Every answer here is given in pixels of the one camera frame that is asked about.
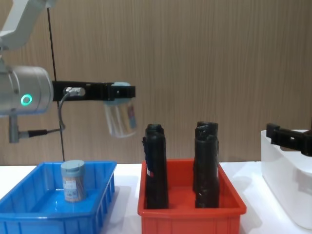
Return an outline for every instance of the wood grain wall panel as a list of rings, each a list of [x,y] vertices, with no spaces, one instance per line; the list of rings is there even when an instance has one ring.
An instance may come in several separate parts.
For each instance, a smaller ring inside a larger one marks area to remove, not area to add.
[[[167,157],[191,157],[206,120],[219,123],[221,161],[260,160],[268,122],[310,126],[310,0],[66,0],[51,22],[57,79],[137,88],[126,139],[109,135],[102,103],[66,103],[66,159],[139,162],[152,122]]]
[[[1,1],[0,5],[0,28],[2,28],[12,1]],[[48,71],[50,78],[54,79],[47,11],[44,11],[38,19],[29,42],[16,51],[4,52],[3,57],[6,64],[43,67]],[[8,126],[8,118],[0,118],[0,165],[34,165],[42,161],[62,160],[60,134],[23,139],[19,144],[9,144]],[[56,103],[44,115],[19,117],[21,131],[58,127]]]

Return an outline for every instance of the jar lid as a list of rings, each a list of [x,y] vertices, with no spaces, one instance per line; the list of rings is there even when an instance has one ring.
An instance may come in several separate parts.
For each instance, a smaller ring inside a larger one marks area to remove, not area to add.
[[[63,177],[83,176],[85,172],[84,161],[70,160],[61,164],[61,172]]]

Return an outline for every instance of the white plastic bin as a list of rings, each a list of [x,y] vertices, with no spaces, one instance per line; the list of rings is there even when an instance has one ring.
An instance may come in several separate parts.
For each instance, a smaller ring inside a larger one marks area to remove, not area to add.
[[[312,230],[312,157],[282,151],[262,131],[261,161],[263,177],[284,210],[299,226]]]

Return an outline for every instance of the silver cylinder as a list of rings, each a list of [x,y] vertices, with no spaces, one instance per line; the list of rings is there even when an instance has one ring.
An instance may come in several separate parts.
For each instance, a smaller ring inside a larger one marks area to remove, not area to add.
[[[7,67],[0,73],[0,116],[46,112],[53,101],[53,86],[40,67]]]

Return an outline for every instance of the red plastic tray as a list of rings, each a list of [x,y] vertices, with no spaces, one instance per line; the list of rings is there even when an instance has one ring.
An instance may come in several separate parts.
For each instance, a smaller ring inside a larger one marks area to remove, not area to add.
[[[219,208],[195,208],[193,160],[167,160],[169,209],[146,209],[146,163],[142,163],[137,212],[143,234],[238,234],[246,205],[219,165]]]

